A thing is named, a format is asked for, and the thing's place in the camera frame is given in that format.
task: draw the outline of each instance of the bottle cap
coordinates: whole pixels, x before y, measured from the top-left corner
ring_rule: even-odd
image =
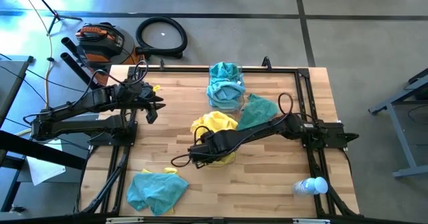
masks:
[[[328,191],[328,185],[326,180],[322,177],[315,178],[315,190],[320,194],[326,194]]]

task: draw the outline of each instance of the shop vac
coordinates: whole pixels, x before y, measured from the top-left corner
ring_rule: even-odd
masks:
[[[181,36],[181,45],[172,49],[159,49],[147,44],[142,38],[142,32],[153,23],[172,25]],[[61,58],[82,79],[86,79],[86,77],[83,77],[83,70],[78,69],[81,67],[88,68],[91,73],[96,70],[109,72],[111,65],[136,65],[141,60],[148,60],[152,55],[180,59],[187,47],[185,30],[174,19],[168,17],[151,17],[143,21],[136,30],[136,40],[139,46],[135,45],[134,38],[129,32],[106,22],[85,24],[76,32],[76,39],[78,40],[78,45],[75,45],[68,37],[63,38],[61,42],[77,58],[77,62],[68,53],[62,53]],[[105,86],[108,76],[97,73],[95,79],[98,85]]]

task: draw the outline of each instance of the white paper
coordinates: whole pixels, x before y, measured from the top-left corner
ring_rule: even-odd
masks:
[[[45,146],[62,151],[62,146],[60,145],[61,140],[53,140],[49,143],[52,144],[45,144]],[[31,179],[35,186],[66,171],[66,167],[63,165],[50,163],[33,157],[28,156],[27,161]]]

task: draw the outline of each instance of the wooden tabletop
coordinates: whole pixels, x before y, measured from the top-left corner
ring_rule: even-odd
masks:
[[[128,66],[113,66],[111,74],[125,79]],[[310,78],[318,118],[326,122],[337,120],[336,109],[326,68],[310,68]],[[146,112],[138,112],[138,134],[131,148],[120,215],[151,216],[149,209],[134,210],[126,202],[126,192],[136,173],[147,169],[161,173],[171,167],[170,160],[187,153],[193,144],[192,122],[212,111],[206,89],[208,73],[149,72],[145,78],[152,86],[160,85],[156,94],[164,98],[166,106],[158,111],[154,124],[147,124]],[[277,102],[282,92],[298,100],[292,74],[244,74],[245,87],[250,93]],[[284,98],[282,106],[288,108]],[[294,112],[299,112],[294,104]],[[101,118],[118,112],[104,112]],[[104,185],[111,146],[101,146],[88,161],[80,208],[88,206]],[[215,168],[196,169],[189,164],[179,169],[179,175],[189,188],[174,206],[173,214],[180,217],[315,217],[313,197],[295,197],[292,185],[310,177],[306,151],[299,140],[270,136],[241,146],[233,164]],[[352,178],[345,156],[339,150],[326,149],[326,160],[332,186],[342,200],[359,213]],[[116,194],[113,186],[111,208]],[[325,197],[322,197],[324,209]]]

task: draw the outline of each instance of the yellow cloth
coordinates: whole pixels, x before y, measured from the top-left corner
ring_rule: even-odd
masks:
[[[173,167],[165,167],[165,169],[163,169],[163,172],[165,174],[174,174],[174,175],[179,175],[179,171],[176,168]],[[143,169],[141,171],[141,173],[152,173],[151,171],[148,171],[146,169]],[[174,207],[171,207],[171,209],[169,209],[166,213],[170,213],[173,214],[174,213]]]
[[[209,114],[204,114],[199,119],[195,120],[190,127],[190,131],[192,133],[195,133],[196,128],[199,126],[206,126],[209,130],[213,132],[217,132],[220,130],[235,130],[238,123],[225,115],[224,113],[220,111],[213,111]],[[203,133],[205,133],[207,129],[205,128],[199,128],[198,132],[196,133],[196,138],[200,138]],[[227,163],[233,162],[235,160],[235,153],[231,153],[225,157],[223,157],[219,161],[215,161],[209,166],[223,166]]]

